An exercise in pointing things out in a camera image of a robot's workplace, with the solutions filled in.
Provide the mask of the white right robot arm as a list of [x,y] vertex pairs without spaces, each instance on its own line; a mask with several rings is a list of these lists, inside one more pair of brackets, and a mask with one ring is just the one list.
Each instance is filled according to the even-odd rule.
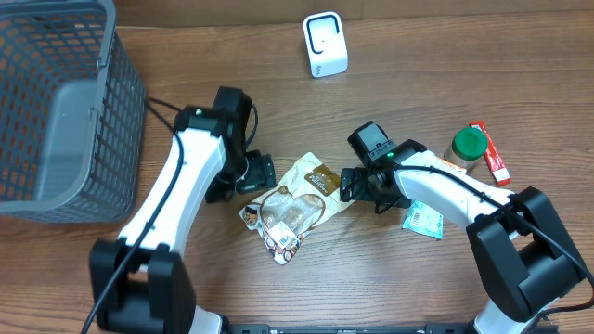
[[372,202],[377,214],[422,202],[465,230],[489,297],[465,332],[550,333],[541,320],[592,307],[554,304],[593,275],[542,191],[482,183],[417,141],[396,144],[375,122],[347,141],[362,164],[342,170],[342,201]]

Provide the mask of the green lid jar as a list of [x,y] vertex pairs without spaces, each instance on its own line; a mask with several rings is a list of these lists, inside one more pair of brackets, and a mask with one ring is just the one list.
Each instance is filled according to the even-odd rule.
[[470,169],[482,158],[488,148],[485,134],[477,128],[460,130],[445,150],[444,159],[461,168]]

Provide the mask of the red stick sachet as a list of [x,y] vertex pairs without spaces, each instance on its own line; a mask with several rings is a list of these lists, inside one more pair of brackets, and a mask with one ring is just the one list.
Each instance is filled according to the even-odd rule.
[[510,172],[502,160],[491,135],[488,133],[484,121],[470,122],[470,127],[480,130],[486,137],[487,149],[484,153],[484,159],[496,185],[508,185],[511,182]]

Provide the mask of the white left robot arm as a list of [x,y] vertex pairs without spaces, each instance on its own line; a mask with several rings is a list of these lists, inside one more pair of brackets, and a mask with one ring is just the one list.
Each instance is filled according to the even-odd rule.
[[257,108],[241,89],[222,86],[211,107],[175,112],[169,155],[144,203],[116,240],[98,240],[89,254],[94,306],[83,332],[93,324],[114,333],[231,330],[225,316],[197,304],[187,239],[202,203],[274,187],[274,164],[249,148]]

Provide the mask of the teal wet wipes pack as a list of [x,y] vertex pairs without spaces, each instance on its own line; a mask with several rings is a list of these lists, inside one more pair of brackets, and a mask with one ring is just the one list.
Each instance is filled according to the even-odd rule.
[[442,239],[444,217],[425,203],[413,201],[407,209],[402,228],[426,237]]

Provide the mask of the beige snack bag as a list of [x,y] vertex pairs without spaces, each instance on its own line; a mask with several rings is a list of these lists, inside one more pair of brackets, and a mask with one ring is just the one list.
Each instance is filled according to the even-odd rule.
[[341,200],[340,185],[340,176],[308,152],[239,216],[248,229],[258,232],[274,261],[284,265],[316,227],[351,205]]

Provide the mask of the orange Kleenex tissue pack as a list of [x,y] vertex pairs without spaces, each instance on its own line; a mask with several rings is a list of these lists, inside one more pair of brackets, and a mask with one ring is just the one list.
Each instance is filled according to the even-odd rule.
[[456,164],[446,161],[445,159],[438,158],[438,160],[450,169],[455,170],[457,173],[467,174],[468,170],[464,167],[457,166]]

